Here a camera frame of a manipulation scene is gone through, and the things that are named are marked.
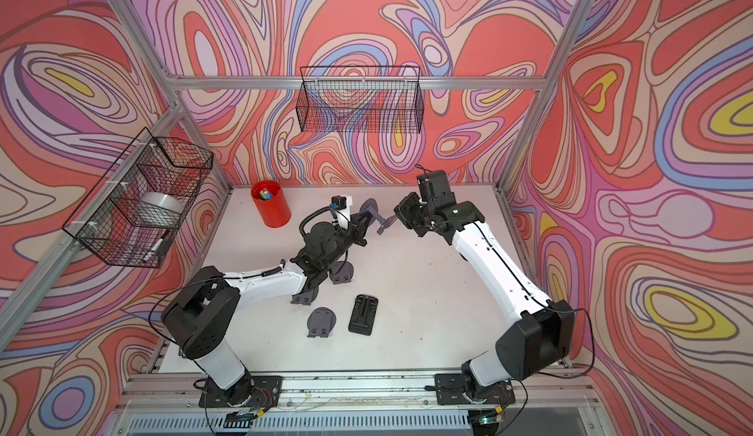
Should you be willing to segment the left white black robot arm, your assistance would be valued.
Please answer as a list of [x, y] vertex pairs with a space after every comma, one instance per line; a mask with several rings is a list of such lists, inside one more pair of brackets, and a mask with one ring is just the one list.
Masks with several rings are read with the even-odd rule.
[[251, 407], [268, 410], [278, 399], [243, 365], [226, 334], [235, 312], [288, 296], [294, 305], [310, 306], [326, 280], [345, 283], [353, 277], [348, 261], [352, 246], [367, 244], [369, 227], [378, 219], [378, 203], [369, 199], [351, 211], [349, 196], [334, 196], [329, 205], [299, 224], [303, 248], [270, 269], [221, 272], [202, 267], [178, 290], [161, 314], [170, 338], [184, 359], [205, 374], [204, 408]]

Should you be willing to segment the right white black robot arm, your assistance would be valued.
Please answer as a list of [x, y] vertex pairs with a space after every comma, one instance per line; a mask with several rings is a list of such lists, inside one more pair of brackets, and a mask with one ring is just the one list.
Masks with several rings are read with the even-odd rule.
[[480, 276], [502, 312], [503, 334], [484, 353], [463, 363], [462, 393], [480, 402], [484, 393], [523, 381], [570, 355], [576, 311], [553, 301], [523, 273], [494, 237], [486, 217], [470, 201], [459, 202], [445, 171], [417, 176], [418, 193], [394, 212], [420, 237], [429, 232], [446, 243]]

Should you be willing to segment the red cylindrical pen cup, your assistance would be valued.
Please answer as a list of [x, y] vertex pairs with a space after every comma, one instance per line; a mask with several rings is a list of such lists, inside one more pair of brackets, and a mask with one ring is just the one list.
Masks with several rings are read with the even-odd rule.
[[291, 212], [284, 197], [282, 187], [272, 180], [255, 183], [251, 188], [253, 202], [264, 222], [270, 228], [280, 228], [288, 224]]

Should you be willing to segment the white marker in basket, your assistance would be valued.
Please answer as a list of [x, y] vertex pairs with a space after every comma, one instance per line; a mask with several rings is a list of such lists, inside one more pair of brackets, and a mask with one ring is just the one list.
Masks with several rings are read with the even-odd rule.
[[165, 238], [159, 238], [146, 252], [144, 257], [142, 258], [142, 262], [145, 263], [145, 265], [152, 265], [152, 267], [157, 267], [157, 265], [160, 265], [160, 263], [162, 263], [162, 261], [164, 260], [164, 255], [167, 247], [167, 240]]

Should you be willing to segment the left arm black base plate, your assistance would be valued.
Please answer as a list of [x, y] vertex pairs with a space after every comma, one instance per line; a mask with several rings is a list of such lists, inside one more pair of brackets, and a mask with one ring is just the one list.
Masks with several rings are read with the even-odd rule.
[[201, 392], [201, 408], [268, 411], [280, 402], [282, 381], [280, 375], [250, 375], [241, 377], [230, 389], [223, 390], [211, 378], [205, 377], [195, 381], [193, 387]]

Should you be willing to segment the black rectangular phone stand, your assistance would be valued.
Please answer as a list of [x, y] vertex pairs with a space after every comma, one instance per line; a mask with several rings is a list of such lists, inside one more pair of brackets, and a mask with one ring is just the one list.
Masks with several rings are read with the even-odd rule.
[[378, 310], [378, 298], [360, 294], [355, 298], [354, 307], [348, 324], [351, 333], [371, 336]]

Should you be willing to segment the grey phone stand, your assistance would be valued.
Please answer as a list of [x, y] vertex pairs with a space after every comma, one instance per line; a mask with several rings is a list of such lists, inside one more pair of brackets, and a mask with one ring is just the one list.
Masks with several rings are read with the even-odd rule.
[[329, 279], [335, 285], [350, 283], [354, 276], [354, 267], [349, 261], [338, 261], [329, 271]]
[[291, 297], [292, 305], [311, 306], [317, 299], [319, 294], [319, 288], [314, 288], [307, 291], [302, 291]]
[[308, 338], [329, 338], [336, 324], [336, 314], [329, 308], [319, 307], [307, 320]]
[[378, 223], [378, 230], [376, 233], [378, 235], [384, 234], [384, 232], [390, 228], [390, 226], [393, 226], [397, 220], [396, 214], [393, 216], [390, 216], [389, 218], [385, 218], [380, 214], [378, 211], [378, 202], [374, 198], [370, 198], [366, 200], [362, 206], [359, 209], [360, 214], [369, 214], [371, 216], [371, 220], [369, 221], [369, 225], [372, 225], [374, 222]]

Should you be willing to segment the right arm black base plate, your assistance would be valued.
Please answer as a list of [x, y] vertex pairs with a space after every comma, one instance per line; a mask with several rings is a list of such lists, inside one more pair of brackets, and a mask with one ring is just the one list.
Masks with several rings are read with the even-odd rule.
[[425, 389], [435, 393], [441, 406], [495, 405], [506, 408], [516, 402], [509, 381], [482, 386], [469, 374], [462, 372], [437, 373], [433, 377], [433, 384], [427, 385]]

